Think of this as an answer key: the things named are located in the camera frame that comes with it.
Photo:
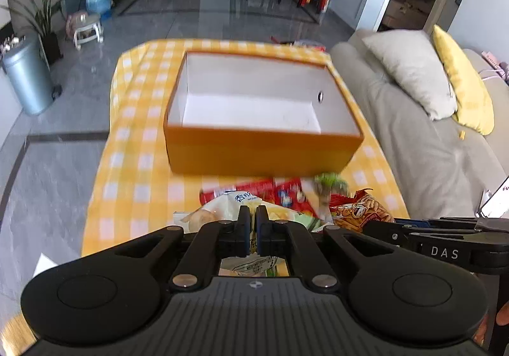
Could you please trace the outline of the right human hand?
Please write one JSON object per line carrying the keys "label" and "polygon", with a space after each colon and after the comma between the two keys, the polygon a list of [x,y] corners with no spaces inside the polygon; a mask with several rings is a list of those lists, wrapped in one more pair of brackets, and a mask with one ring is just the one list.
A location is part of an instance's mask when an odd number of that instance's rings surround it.
{"label": "right human hand", "polygon": [[476,276],[486,289],[488,310],[475,342],[491,355],[508,355],[508,274]]}

